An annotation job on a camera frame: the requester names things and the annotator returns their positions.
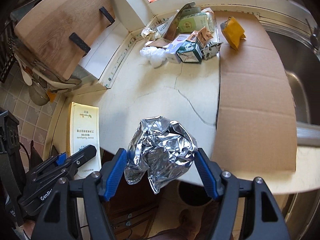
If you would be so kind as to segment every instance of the toothpaste box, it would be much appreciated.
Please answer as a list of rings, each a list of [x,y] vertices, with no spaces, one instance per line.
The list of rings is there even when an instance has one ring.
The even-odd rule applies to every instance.
[[[190,34],[179,34],[167,47],[165,50],[168,61],[172,63],[179,64],[181,59],[177,55],[177,50],[185,42],[185,40],[190,36]]]
[[[183,62],[201,63],[202,45],[197,35],[192,33],[177,51],[178,56]]]

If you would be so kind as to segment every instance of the cracked countertop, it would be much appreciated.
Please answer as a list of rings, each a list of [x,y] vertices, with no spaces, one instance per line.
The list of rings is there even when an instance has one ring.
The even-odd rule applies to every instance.
[[[127,148],[141,119],[162,115],[180,122],[211,156],[219,94],[219,57],[201,64],[165,62],[153,68],[140,56],[138,41],[111,89],[96,104],[100,147],[116,153]],[[179,179],[202,185],[193,164]]]

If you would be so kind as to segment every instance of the foil-wrapped object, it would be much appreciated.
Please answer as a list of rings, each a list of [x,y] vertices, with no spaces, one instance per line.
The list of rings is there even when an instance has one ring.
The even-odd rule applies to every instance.
[[[196,140],[177,121],[162,116],[142,119],[128,147],[124,177],[138,183],[148,171],[155,194],[186,173],[197,151]]]

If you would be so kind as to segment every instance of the stainless steel sink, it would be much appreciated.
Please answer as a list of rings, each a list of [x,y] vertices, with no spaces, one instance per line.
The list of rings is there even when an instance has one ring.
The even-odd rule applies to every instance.
[[[284,65],[295,102],[299,145],[320,146],[320,60],[308,37],[262,22]]]

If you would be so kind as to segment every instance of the cardboard carton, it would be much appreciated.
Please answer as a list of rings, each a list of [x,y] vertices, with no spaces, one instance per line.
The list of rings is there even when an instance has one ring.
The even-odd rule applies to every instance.
[[[201,63],[202,61],[202,45],[193,32],[186,41],[177,50],[177,54],[182,62]]]
[[[297,130],[291,89],[281,59],[254,15],[233,16],[245,30],[239,51],[219,31],[220,98],[212,160],[229,171],[295,171]]]
[[[185,42],[185,40],[189,37],[190,34],[179,34],[167,47],[165,50],[168,61],[172,63],[181,63],[181,59],[177,55],[177,50],[180,46]]]

